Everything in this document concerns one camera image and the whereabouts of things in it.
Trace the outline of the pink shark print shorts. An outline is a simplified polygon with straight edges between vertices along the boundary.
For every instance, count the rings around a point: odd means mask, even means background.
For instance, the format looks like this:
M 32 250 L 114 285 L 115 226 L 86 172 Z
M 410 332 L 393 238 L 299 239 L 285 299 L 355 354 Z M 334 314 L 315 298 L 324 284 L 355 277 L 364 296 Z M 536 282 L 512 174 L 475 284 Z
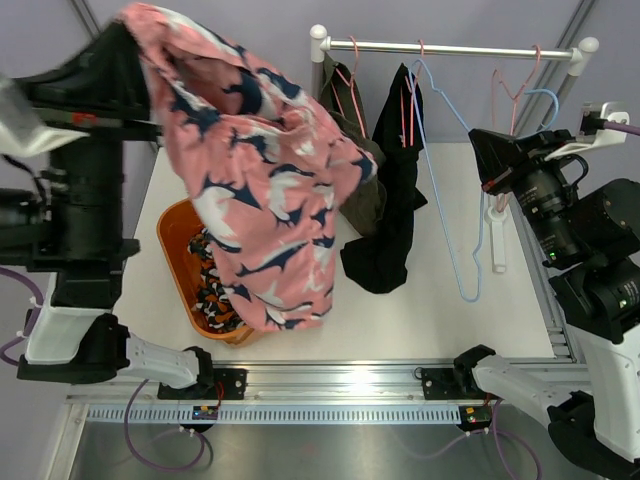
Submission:
M 261 331 L 318 326 L 333 306 L 335 218 L 376 174 L 373 156 L 242 45 L 156 5 L 118 18 L 231 305 Z

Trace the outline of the orange camouflage print shorts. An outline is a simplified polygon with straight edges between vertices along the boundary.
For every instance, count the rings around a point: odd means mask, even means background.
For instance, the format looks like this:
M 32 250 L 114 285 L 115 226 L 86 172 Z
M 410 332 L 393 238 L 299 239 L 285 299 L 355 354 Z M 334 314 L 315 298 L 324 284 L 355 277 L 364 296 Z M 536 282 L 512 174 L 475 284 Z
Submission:
M 199 282 L 193 307 L 203 315 L 204 329 L 213 334 L 231 333 L 243 325 L 221 283 L 213 256 L 213 237 L 202 228 L 190 240 L 188 253 L 197 260 Z

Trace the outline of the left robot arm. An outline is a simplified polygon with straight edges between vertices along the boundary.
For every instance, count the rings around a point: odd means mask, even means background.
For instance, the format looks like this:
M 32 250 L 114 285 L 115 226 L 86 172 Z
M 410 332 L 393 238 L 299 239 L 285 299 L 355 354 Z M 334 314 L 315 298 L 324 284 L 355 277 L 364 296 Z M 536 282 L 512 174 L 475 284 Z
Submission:
M 2 266 L 50 277 L 24 330 L 20 379 L 95 384 L 123 374 L 187 399 L 213 391 L 207 352 L 144 341 L 112 312 L 140 249 L 123 234 L 124 146 L 159 134 L 138 45 L 119 21 L 56 69 L 2 78 L 2 158 L 16 168 L 48 158 L 33 190 L 1 192 Z

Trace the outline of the black shorts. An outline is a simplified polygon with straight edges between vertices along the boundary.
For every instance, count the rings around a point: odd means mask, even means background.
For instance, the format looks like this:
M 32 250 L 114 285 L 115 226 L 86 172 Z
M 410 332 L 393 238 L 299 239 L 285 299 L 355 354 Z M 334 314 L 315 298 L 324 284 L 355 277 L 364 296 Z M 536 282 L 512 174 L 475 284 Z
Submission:
M 398 67 L 373 132 L 386 160 L 377 177 L 386 189 L 386 205 L 376 232 L 345 244 L 340 252 L 347 278 L 373 294 L 386 294 L 407 280 L 407 257 L 412 248 L 414 212 L 427 204 L 416 186 L 419 154 L 417 121 L 424 117 L 419 86 L 415 96 L 414 146 L 409 146 L 410 90 L 414 80 L 406 65 Z

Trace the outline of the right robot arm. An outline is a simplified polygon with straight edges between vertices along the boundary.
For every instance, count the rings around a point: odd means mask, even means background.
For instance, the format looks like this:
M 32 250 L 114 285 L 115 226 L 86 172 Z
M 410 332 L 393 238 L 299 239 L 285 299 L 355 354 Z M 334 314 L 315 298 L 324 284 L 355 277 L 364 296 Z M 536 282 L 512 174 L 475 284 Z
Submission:
M 549 281 L 585 359 L 590 390 L 554 387 L 479 345 L 453 364 L 461 395 L 503 399 L 548 432 L 574 465 L 607 479 L 639 475 L 639 185 L 618 178 L 586 196 L 563 168 L 565 130 L 526 138 L 469 134 L 482 189 L 512 194 L 556 270 Z

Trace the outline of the blue wire hanger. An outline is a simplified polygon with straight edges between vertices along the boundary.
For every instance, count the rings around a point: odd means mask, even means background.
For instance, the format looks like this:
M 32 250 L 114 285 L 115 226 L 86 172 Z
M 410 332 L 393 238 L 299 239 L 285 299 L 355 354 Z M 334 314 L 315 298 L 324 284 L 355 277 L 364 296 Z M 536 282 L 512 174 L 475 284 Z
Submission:
M 455 119 L 454 123 L 458 124 L 458 133 L 466 133 L 471 129 L 468 122 L 464 120 L 463 114 L 454 106 L 455 100 L 452 102 L 444 91 L 442 86 L 437 85 L 437 81 L 431 69 L 427 66 L 426 58 L 418 57 L 409 63 L 409 73 L 412 80 L 408 80 L 410 94 L 417 93 L 417 87 L 420 86 L 425 93 L 419 99 L 436 100 L 436 104 L 441 107 L 445 106 L 452 114 L 449 118 Z M 549 127 L 556 123 L 560 111 L 560 101 L 558 94 L 550 88 L 526 88 L 520 89 L 522 92 L 517 95 L 518 88 L 509 87 L 516 93 L 511 96 L 518 97 L 518 101 L 510 98 L 506 87 L 501 83 L 499 73 L 496 78 L 490 74 L 489 93 L 497 97 L 504 97 L 507 103 L 511 101 L 511 105 L 507 106 L 506 129 L 510 129 L 511 116 L 513 112 L 519 113 L 521 107 L 524 107 L 527 97 L 533 99 L 538 96 L 546 96 L 545 100 L 550 100 L 551 120 L 542 121 L 539 126 L 525 127 L 526 133 L 516 134 L 518 137 L 531 136 L 534 130 L 542 130 L 542 126 Z M 469 180 L 465 174 L 472 174 L 475 167 L 469 164 L 468 154 L 471 151 L 468 141 L 462 143 L 436 143 L 433 142 L 431 134 L 427 133 L 426 120 L 418 120 L 419 138 L 423 141 L 423 152 L 420 154 L 421 159 L 424 157 L 426 163 L 427 178 L 431 184 L 433 198 L 438 212 L 440 225 L 444 235 L 446 251 L 451 261 L 453 278 L 458 290 L 458 294 L 462 301 L 469 305 L 477 304 L 483 296 L 484 287 L 484 271 L 481 255 L 485 246 L 485 211 L 487 209 L 486 194 L 481 192 L 481 188 L 477 186 L 476 181 Z

